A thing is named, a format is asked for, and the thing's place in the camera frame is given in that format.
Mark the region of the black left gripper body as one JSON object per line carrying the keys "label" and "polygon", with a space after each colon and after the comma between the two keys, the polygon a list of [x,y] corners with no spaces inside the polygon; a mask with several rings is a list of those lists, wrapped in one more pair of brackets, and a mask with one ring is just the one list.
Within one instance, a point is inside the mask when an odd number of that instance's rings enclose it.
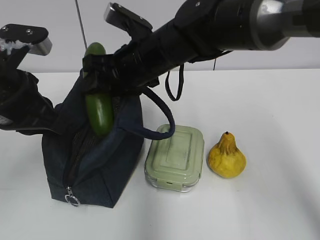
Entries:
{"label": "black left gripper body", "polygon": [[18,69],[29,47],[0,53],[0,129],[24,135],[54,132],[54,107],[38,90],[39,80]]}

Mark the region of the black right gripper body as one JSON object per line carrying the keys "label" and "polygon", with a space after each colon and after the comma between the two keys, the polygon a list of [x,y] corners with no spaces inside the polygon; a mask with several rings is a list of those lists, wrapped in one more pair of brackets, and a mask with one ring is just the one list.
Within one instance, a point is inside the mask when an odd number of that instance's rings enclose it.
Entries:
{"label": "black right gripper body", "polygon": [[83,70],[97,71],[101,88],[122,92],[155,87],[159,76],[180,65],[180,33],[176,29],[130,32],[131,41],[113,54],[90,53],[82,59]]}

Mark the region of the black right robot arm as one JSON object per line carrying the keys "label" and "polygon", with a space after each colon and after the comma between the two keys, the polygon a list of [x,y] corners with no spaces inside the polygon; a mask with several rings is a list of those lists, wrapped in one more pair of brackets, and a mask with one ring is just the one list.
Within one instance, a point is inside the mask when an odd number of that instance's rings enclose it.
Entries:
{"label": "black right robot arm", "polygon": [[290,38],[320,36],[317,0],[187,0],[157,30],[115,2],[104,18],[131,41],[113,54],[85,56],[83,70],[102,73],[107,89],[119,92],[155,87],[162,74],[185,63],[233,51],[275,51]]}

